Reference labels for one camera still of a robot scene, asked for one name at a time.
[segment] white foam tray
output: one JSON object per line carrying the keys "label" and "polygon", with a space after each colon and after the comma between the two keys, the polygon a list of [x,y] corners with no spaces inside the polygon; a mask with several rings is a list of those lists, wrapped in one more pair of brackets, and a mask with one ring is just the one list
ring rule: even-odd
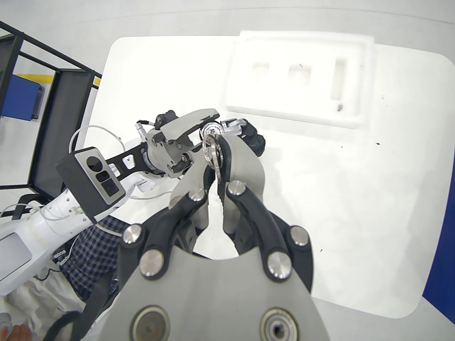
{"label": "white foam tray", "polygon": [[358,128],[369,117],[374,38],[310,31],[242,31],[226,107]]}

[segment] metal screw cap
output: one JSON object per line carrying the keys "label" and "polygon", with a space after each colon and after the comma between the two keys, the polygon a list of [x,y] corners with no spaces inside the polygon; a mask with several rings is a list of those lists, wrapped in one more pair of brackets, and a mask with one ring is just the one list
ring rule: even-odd
{"label": "metal screw cap", "polygon": [[147,250],[141,256],[139,269],[141,270],[143,277],[153,277],[161,271],[163,264],[164,255],[161,251],[155,249]]}
{"label": "metal screw cap", "polygon": [[128,226],[123,232],[123,242],[128,245],[136,242],[141,236],[142,228],[138,224],[133,224]]}
{"label": "metal screw cap", "polygon": [[282,308],[267,311],[260,325],[262,341],[297,341],[299,328],[292,315]]}
{"label": "metal screw cap", "polygon": [[292,262],[286,253],[275,251],[267,258],[267,268],[275,277],[286,279],[291,276]]}
{"label": "metal screw cap", "polygon": [[231,181],[231,182],[229,182],[229,185],[227,186],[227,190],[232,195],[235,195],[235,196],[242,195],[246,189],[247,188],[246,188],[245,184],[239,180]]}
{"label": "metal screw cap", "polygon": [[189,195],[192,201],[201,201],[204,199],[205,190],[203,188],[196,187],[190,190]]}
{"label": "metal screw cap", "polygon": [[132,341],[166,341],[170,327],[169,315],[163,308],[147,307],[132,323]]}
{"label": "metal screw cap", "polygon": [[305,246],[308,244],[308,232],[301,226],[293,226],[291,228],[291,238],[297,246]]}
{"label": "metal screw cap", "polygon": [[181,195],[174,196],[174,198],[172,198],[169,202],[169,209],[172,209],[173,206],[175,206],[181,198],[183,198]]}

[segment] plaid shirt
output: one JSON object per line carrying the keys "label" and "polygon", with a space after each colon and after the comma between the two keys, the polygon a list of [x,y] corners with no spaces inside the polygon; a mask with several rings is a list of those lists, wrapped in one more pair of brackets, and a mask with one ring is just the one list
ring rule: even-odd
{"label": "plaid shirt", "polygon": [[[112,216],[105,217],[99,225],[120,234],[129,226]],[[117,247],[120,239],[121,237],[113,236],[92,225],[55,251],[52,260],[57,265],[61,264],[60,270],[81,300],[86,302],[101,276],[117,268]],[[110,293],[115,291],[117,285],[116,273],[111,282]]]}

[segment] white tabletop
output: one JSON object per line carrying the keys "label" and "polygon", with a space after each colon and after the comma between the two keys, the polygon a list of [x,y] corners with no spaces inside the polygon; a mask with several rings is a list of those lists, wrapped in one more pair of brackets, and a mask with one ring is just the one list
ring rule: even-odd
{"label": "white tabletop", "polygon": [[[454,157],[455,67],[434,53],[376,45],[369,125],[351,130],[226,112],[223,92],[236,40],[119,39],[109,52],[90,123],[128,141],[138,136],[137,120],[154,120],[169,109],[184,115],[216,108],[221,118],[246,117],[267,140],[260,158],[265,205],[311,236],[312,295],[378,315],[408,315],[422,295],[445,212]],[[96,129],[88,131],[85,146],[100,148],[105,157],[121,149]],[[168,180],[145,195],[174,185]],[[113,215],[142,222],[168,200],[129,200]],[[235,256],[214,193],[209,207],[210,226],[196,250],[215,259]]]}

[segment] human hand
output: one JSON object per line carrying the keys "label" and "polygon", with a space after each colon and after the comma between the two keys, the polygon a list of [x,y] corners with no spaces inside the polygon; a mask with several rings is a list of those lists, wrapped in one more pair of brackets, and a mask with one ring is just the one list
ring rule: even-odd
{"label": "human hand", "polygon": [[0,331],[0,341],[31,341],[31,329],[27,325],[15,325],[10,336],[6,338],[8,328]]}

